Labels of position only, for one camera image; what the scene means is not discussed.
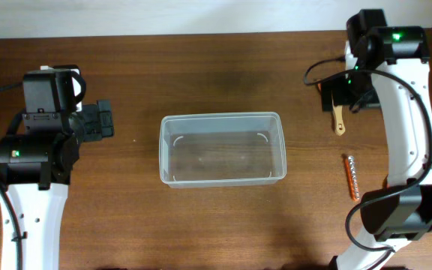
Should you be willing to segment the orange scraper with wooden handle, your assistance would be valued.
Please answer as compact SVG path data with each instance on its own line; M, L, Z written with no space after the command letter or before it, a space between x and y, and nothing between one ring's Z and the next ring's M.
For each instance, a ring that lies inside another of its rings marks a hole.
M323 112L331 112L333 124L332 128L336 135L342 136L345 131L345 125L343 120L343 107L341 105L335 105L332 90L322 83L317 85L321 96L321 105Z

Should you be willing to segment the clear plastic container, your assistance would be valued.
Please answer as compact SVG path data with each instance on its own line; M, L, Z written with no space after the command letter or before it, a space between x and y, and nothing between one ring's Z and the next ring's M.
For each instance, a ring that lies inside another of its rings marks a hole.
M168 115L160 124L160 180L171 188L271 185L287 175L276 112Z

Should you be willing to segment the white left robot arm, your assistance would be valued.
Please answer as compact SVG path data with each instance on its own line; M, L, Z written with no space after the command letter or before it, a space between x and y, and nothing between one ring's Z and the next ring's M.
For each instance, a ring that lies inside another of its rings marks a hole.
M108 100L84 105L76 65L43 66L22 80L25 106L0 140L2 269L57 269L71 171L83 143L115 134Z

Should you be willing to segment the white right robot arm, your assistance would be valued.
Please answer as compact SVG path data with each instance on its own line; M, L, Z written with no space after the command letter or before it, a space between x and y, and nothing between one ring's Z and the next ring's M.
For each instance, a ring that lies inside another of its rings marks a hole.
M432 233L430 51L423 28L390 26L380 9L346 24L344 72L319 84L322 108L380 107L388 144L385 187L355 210L362 228L331 269L381 269L401 248Z

